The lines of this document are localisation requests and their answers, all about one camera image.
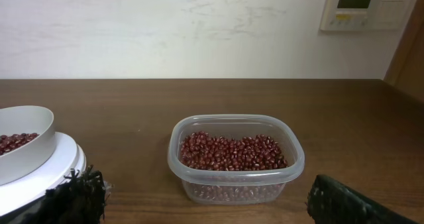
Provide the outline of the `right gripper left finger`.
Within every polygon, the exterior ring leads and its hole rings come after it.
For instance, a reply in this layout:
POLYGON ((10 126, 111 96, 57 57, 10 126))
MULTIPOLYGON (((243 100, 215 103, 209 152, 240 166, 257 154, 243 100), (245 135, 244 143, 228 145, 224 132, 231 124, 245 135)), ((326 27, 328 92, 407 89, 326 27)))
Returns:
POLYGON ((100 171, 89 166, 82 174, 75 170, 66 183, 46 190, 40 207, 24 215, 23 224, 99 224, 104 218, 106 188, 100 171))

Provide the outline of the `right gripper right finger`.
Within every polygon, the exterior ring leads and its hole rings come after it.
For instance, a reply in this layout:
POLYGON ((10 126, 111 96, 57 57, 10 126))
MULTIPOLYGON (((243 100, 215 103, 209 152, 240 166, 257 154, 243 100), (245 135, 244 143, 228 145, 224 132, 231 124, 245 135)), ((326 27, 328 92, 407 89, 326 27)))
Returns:
POLYGON ((315 224, 417 224, 324 174, 308 193, 307 213, 315 224))

